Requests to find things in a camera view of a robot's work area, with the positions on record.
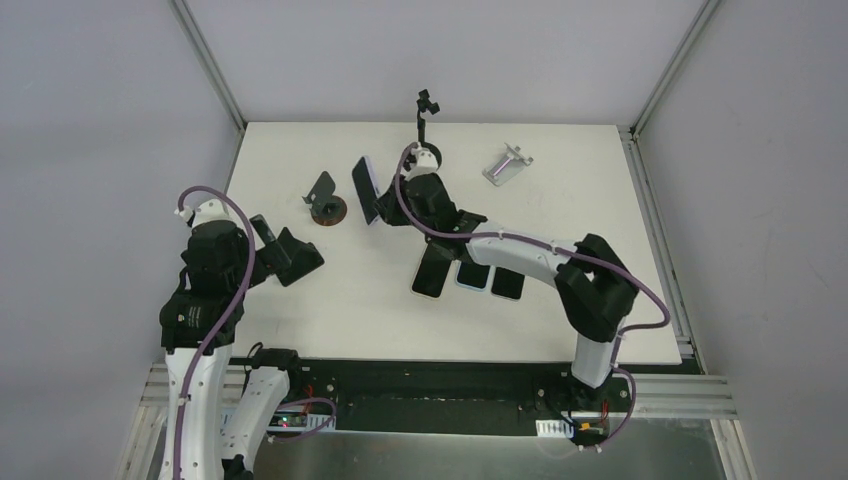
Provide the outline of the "light blue cased phone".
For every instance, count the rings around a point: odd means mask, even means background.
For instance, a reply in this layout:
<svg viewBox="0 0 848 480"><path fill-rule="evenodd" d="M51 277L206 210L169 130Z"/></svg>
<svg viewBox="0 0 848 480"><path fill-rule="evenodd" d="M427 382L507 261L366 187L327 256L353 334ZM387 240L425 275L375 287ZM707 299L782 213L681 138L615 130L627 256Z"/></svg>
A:
<svg viewBox="0 0 848 480"><path fill-rule="evenodd" d="M458 286L475 290L485 291L487 289L491 267L475 263L460 262L455 276Z"/></svg>

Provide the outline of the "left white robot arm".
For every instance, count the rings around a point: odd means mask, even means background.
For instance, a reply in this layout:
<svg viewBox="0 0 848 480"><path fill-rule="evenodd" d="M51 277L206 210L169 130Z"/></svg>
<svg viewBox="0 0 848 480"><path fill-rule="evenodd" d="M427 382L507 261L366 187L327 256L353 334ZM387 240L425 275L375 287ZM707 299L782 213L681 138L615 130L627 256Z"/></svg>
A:
<svg viewBox="0 0 848 480"><path fill-rule="evenodd" d="M160 311L168 373L162 479L252 479L273 414L297 402L305 378L294 350L260 348L234 412L223 421L225 377L248 290L284 276L293 258L314 248L288 230L275 236L260 215L247 217L224 198L178 205L191 233L179 283Z"/></svg>

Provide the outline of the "lilac cased phone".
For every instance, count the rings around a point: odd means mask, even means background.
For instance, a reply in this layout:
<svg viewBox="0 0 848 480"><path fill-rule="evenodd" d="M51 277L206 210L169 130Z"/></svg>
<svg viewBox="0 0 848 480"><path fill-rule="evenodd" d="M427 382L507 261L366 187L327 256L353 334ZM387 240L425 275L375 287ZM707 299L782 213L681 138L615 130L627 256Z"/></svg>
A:
<svg viewBox="0 0 848 480"><path fill-rule="evenodd" d="M379 189L373 163L367 155L357 160L351 176L365 222L367 225L373 225L379 217L375 207L375 202L379 198Z"/></svg>

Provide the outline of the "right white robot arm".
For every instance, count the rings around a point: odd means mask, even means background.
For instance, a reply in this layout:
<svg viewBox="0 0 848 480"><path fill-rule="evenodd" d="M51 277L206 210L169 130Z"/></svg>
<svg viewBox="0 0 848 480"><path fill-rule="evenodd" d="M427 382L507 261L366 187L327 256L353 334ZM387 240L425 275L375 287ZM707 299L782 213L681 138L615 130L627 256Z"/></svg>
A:
<svg viewBox="0 0 848 480"><path fill-rule="evenodd" d="M391 226L413 226L441 260L500 268L533 278L557 291L577 333L567 386L569 400L583 410L607 397L619 327L639 288L605 239L588 234L559 246L506 229L487 217L459 209L436 174L395 184L374 202Z"/></svg>

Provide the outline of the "black gooseneck phone stand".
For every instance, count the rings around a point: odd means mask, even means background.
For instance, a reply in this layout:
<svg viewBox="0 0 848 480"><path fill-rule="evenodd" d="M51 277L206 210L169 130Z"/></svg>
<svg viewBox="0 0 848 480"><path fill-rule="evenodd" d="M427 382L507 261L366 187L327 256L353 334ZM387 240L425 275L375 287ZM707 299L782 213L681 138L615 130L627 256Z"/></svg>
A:
<svg viewBox="0 0 848 480"><path fill-rule="evenodd" d="M441 166L443 160L442 153L436 145L427 141L427 121L424 118L425 114L429 114L431 116L436 115L440 111L440 106L437 102L431 100L429 91L427 89L424 89L418 93L418 99L416 100L416 108L417 140L414 142L414 147L424 148L428 150L435 156L437 165Z"/></svg>

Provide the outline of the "black phone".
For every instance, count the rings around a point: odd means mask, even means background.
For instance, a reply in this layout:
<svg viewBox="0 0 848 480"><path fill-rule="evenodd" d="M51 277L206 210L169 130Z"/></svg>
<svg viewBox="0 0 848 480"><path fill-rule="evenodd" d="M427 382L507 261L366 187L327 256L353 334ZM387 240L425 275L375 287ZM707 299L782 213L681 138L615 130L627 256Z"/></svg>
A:
<svg viewBox="0 0 848 480"><path fill-rule="evenodd" d="M522 298L524 283L524 275L502 267L496 267L490 292L499 298L518 301Z"/></svg>

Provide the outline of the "black folding phone stand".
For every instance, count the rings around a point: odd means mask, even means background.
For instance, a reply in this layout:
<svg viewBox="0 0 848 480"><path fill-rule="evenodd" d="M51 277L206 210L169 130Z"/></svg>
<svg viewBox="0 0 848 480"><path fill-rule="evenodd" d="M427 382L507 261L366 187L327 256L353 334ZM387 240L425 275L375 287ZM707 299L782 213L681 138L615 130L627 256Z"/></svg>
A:
<svg viewBox="0 0 848 480"><path fill-rule="evenodd" d="M277 237L286 260L277 270L276 277L283 287L289 287L325 264L317 247L294 237L291 230L283 228Z"/></svg>

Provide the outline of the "cream cased phone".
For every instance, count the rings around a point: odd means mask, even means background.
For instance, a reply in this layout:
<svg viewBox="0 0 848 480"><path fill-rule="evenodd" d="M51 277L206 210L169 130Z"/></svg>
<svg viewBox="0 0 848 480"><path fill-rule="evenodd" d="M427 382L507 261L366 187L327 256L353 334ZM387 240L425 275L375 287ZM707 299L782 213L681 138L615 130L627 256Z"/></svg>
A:
<svg viewBox="0 0 848 480"><path fill-rule="evenodd" d="M411 291L430 299L441 297L453 262L438 252L427 249L418 264Z"/></svg>

